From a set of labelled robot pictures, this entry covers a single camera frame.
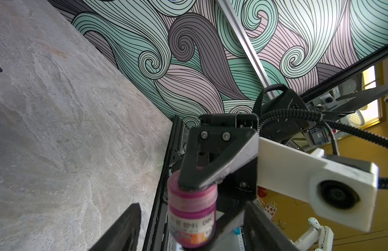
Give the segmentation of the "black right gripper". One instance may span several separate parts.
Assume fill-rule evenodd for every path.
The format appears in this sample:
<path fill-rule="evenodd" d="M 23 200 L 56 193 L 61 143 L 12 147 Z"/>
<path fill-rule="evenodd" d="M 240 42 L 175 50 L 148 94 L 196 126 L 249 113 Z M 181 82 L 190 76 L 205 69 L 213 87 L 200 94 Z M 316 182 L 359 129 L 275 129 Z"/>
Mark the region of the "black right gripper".
<path fill-rule="evenodd" d="M 378 190 L 378 167 L 322 149 L 304 153 L 260 137 L 255 114 L 206 114 L 191 128 L 178 185 L 197 191 L 220 184 L 252 160 L 257 184 L 307 202 L 325 219 L 367 232 Z"/>

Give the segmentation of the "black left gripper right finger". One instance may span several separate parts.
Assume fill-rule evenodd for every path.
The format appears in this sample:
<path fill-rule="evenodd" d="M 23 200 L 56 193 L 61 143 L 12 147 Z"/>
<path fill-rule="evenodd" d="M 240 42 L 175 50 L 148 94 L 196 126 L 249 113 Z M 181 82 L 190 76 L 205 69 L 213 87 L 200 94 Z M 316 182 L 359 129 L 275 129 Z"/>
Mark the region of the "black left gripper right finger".
<path fill-rule="evenodd" d="M 298 251 L 295 245 L 251 201 L 245 206 L 243 228 L 246 251 Z"/>

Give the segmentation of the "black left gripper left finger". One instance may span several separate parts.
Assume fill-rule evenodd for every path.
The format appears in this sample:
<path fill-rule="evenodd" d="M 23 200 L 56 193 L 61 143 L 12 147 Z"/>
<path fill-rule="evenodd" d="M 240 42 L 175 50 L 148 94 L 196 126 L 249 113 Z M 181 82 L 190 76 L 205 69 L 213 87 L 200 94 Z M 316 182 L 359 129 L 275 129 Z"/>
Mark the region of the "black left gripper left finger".
<path fill-rule="evenodd" d="M 136 251 L 141 227 L 141 208 L 138 203 L 129 208 L 108 230 L 107 251 Z"/>

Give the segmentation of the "purple paint jar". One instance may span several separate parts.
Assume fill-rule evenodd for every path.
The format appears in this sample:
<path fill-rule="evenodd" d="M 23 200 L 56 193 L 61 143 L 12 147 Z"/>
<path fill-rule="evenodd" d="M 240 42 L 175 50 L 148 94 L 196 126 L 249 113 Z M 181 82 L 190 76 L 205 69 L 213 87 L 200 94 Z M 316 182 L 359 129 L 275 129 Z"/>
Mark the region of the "purple paint jar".
<path fill-rule="evenodd" d="M 174 172 L 167 181 L 169 230 L 182 247 L 198 248 L 215 233 L 218 186 L 186 191 L 178 185 L 179 174 Z"/>

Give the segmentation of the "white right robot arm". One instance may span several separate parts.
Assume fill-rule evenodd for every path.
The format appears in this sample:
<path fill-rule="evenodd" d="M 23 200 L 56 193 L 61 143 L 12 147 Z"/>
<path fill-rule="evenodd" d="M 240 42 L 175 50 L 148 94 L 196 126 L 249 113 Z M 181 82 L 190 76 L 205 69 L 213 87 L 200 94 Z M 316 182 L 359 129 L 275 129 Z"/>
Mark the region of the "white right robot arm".
<path fill-rule="evenodd" d="M 327 113 L 309 110 L 285 85 L 273 85 L 281 95 L 266 105 L 256 104 L 251 114 L 204 114 L 189 131 L 178 185 L 199 191 L 257 161 L 249 176 L 252 186 L 267 188 L 307 202 L 325 219 L 367 232 L 370 230 L 379 189 L 388 178 L 379 177 L 371 162 L 323 150 L 308 154 L 283 144 L 294 134 L 314 126 L 337 129 L 388 149 L 388 139 L 329 120 Z"/>

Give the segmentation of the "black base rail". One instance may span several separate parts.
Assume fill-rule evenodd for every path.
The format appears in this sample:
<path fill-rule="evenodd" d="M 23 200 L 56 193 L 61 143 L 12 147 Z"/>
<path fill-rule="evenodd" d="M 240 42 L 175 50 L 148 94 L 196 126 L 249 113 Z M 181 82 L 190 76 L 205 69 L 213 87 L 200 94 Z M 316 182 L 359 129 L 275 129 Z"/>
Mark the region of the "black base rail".
<path fill-rule="evenodd" d="M 187 141 L 186 133 L 188 132 L 188 129 L 178 116 L 174 116 L 172 122 L 173 125 L 165 153 L 164 164 L 157 185 L 153 208 L 142 248 L 144 251 L 167 250 L 169 240 L 167 224 L 167 180 L 172 172 L 173 165 L 182 160 L 183 146 Z"/>

